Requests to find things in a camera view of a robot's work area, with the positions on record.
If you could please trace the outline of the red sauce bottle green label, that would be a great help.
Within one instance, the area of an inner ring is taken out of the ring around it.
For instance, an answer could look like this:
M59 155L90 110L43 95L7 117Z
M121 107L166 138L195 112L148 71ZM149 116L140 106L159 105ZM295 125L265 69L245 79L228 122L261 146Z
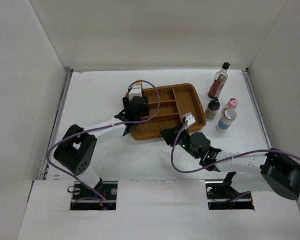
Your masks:
M142 87L143 87L143 82L142 82L140 79L138 79L138 80L135 82L135 85L138 86L138 87L140 87L140 88L142 88Z

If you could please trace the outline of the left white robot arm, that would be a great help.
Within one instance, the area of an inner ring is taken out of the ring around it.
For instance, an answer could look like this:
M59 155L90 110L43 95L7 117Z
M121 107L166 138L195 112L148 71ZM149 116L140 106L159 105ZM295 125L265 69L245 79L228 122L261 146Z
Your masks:
M98 199L103 188L103 180L90 166L96 146L129 135L142 117L150 115L147 96L135 96L132 100L124 97L123 105L125 109L111 120L97 125L98 130L87 133L77 124L72 125L64 139L81 132L83 134L61 143L54 151L53 158L86 184L85 193L90 199Z

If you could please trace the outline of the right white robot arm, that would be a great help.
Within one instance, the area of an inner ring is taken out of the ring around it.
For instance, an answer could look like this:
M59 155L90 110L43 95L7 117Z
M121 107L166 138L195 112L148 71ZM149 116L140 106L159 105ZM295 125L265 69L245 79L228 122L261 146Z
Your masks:
M228 198L245 192L274 192L296 201L300 197L300 158L277 149L230 153L211 146L201 132L177 126L160 132L167 145L180 146L199 161L199 171L226 173L221 184Z

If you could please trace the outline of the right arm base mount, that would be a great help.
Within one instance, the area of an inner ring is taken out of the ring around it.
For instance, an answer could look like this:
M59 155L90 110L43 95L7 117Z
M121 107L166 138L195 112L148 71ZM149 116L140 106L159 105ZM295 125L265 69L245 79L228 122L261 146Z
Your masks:
M205 183L207 204L211 211L254 210L254 202L250 192L240 193L232 188L235 172L227 174L224 180Z

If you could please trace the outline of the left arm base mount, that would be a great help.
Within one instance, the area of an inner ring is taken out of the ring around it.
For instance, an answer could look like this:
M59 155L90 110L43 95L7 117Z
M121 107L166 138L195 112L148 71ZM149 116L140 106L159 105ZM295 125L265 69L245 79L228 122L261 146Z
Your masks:
M115 211L118 197L117 181L105 181L98 189L99 194L75 182L67 189L71 194L71 211Z

